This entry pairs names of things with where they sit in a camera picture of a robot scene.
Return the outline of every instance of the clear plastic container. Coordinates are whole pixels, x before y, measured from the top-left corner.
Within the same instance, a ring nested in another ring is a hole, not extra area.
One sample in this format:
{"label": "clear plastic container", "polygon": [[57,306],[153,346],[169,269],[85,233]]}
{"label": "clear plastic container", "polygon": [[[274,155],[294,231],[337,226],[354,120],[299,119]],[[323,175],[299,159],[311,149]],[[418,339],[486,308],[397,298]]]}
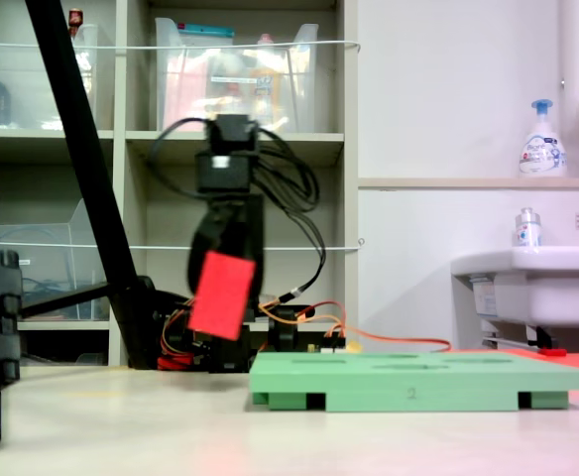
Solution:
{"label": "clear plastic container", "polygon": [[[18,243],[42,246],[19,246]],[[68,223],[0,225],[0,249],[14,250],[19,254],[23,273],[24,303],[79,290],[105,280],[97,248],[45,245],[95,245],[82,200]],[[73,305],[41,316],[41,319],[48,320],[108,318],[106,298]]]}
{"label": "clear plastic container", "polygon": [[[115,52],[92,48],[111,42],[96,25],[82,25],[73,44],[96,127],[112,129]],[[62,130],[37,48],[0,47],[0,84],[9,96],[8,119],[1,121],[0,128]]]}
{"label": "clear plastic container", "polygon": [[[158,18],[156,27],[159,47],[182,46],[158,50],[159,130],[184,117],[248,114],[277,132],[314,132],[315,45],[190,50],[172,20]],[[296,41],[315,41],[317,30],[303,25]]]}

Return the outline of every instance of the red foam block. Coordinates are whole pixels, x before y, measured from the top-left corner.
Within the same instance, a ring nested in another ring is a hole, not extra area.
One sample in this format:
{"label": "red foam block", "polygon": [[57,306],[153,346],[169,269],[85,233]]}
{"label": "red foam block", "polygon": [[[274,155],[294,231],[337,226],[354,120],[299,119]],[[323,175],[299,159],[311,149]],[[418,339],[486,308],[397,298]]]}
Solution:
{"label": "red foam block", "polygon": [[188,328],[237,340],[243,323],[255,262],[206,253]]}

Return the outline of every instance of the white floor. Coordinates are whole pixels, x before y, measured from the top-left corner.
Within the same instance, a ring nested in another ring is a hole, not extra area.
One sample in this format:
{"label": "white floor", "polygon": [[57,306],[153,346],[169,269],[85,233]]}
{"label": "white floor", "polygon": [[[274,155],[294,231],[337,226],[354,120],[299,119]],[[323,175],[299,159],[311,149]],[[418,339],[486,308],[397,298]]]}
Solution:
{"label": "white floor", "polygon": [[5,392],[0,476],[579,476],[569,411],[269,413],[246,375],[28,368]]}

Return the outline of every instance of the hand soap bottle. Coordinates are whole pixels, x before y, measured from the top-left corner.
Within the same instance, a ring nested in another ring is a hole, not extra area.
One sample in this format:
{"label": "hand soap bottle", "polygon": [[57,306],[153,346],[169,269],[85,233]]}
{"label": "hand soap bottle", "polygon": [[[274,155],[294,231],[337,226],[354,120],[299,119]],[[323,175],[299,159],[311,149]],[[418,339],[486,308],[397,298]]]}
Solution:
{"label": "hand soap bottle", "polygon": [[536,109],[536,124],[527,136],[521,160],[519,177],[566,177],[567,154],[547,120],[547,109],[553,103],[549,99],[539,99],[531,103]]}

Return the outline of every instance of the green tray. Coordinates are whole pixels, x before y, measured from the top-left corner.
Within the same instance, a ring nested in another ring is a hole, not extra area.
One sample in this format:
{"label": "green tray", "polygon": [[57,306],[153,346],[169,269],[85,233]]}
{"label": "green tray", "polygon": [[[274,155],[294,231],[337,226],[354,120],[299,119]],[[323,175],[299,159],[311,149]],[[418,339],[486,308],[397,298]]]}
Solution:
{"label": "green tray", "polygon": [[579,369],[510,354],[263,352],[250,370],[255,405],[328,412],[566,409]]}

